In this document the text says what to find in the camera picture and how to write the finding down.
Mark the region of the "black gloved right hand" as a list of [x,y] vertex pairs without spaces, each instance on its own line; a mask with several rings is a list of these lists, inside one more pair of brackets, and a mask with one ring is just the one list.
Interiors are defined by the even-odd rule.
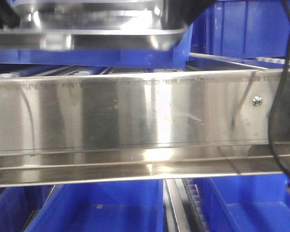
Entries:
[[16,28],[20,25],[21,18],[5,0],[0,0],[0,29],[4,26]]

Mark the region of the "black gloved left hand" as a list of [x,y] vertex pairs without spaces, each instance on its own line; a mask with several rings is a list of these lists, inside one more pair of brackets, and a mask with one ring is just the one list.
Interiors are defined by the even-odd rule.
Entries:
[[161,16],[162,29],[189,27],[216,0],[164,0]]

